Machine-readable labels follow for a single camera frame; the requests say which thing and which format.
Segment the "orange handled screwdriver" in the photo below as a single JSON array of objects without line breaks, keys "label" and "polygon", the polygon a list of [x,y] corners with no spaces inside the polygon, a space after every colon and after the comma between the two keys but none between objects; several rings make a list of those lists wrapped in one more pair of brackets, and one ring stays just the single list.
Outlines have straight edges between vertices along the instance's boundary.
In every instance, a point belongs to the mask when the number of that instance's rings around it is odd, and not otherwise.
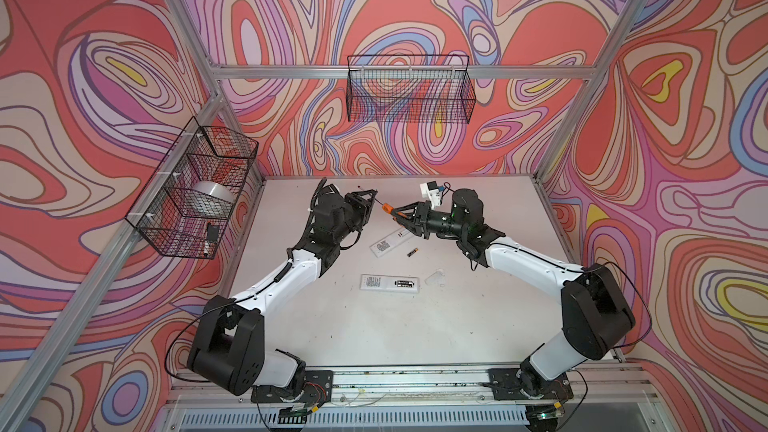
[{"label": "orange handled screwdriver", "polygon": [[385,213],[389,214],[392,205],[385,203],[378,198],[377,189],[364,189],[362,186],[359,186],[358,193],[361,195],[364,201],[370,202],[372,205],[379,206]]}]

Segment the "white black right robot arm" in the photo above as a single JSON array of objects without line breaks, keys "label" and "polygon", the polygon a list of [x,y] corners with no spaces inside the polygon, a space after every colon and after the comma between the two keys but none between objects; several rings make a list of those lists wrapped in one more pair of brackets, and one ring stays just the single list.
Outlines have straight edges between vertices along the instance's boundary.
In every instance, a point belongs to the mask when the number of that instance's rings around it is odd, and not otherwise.
[{"label": "white black right robot arm", "polygon": [[451,210],[431,200],[382,209],[416,236],[452,240],[472,264],[505,272],[556,299],[561,330],[521,364],[517,380],[530,395],[588,360],[599,360],[636,325],[625,295],[608,267],[557,260],[506,236],[485,221],[473,189],[452,192]]}]

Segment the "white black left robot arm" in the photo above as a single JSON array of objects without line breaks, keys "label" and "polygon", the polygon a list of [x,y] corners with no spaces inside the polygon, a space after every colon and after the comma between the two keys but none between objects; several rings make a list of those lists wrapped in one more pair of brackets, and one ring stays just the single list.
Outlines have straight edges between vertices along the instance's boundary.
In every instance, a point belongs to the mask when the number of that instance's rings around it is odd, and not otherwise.
[{"label": "white black left robot arm", "polygon": [[290,400],[309,385],[306,362],[283,350],[267,349],[267,319],[325,274],[347,249],[344,240],[360,238],[377,191],[342,194],[325,179],[314,190],[308,220],[286,259],[247,290],[216,295],[204,307],[187,357],[187,369],[239,396],[256,387]]}]

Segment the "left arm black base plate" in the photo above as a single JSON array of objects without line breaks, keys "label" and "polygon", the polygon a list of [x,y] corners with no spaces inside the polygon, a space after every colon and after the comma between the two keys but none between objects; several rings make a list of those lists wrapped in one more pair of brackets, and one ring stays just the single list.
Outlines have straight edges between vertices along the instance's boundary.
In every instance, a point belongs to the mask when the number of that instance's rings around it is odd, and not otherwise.
[{"label": "left arm black base plate", "polygon": [[310,369],[297,373],[286,387],[254,386],[251,402],[261,404],[324,404],[332,399],[334,372],[330,369]]}]

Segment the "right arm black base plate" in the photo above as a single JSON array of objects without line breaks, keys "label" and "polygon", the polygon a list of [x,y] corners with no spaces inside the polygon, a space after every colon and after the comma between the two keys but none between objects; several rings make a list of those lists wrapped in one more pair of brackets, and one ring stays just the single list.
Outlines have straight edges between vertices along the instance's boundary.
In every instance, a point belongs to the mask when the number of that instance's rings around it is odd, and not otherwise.
[{"label": "right arm black base plate", "polygon": [[549,401],[567,402],[574,397],[566,374],[548,381],[540,378],[533,369],[492,368],[488,380],[482,382],[497,401]]}]

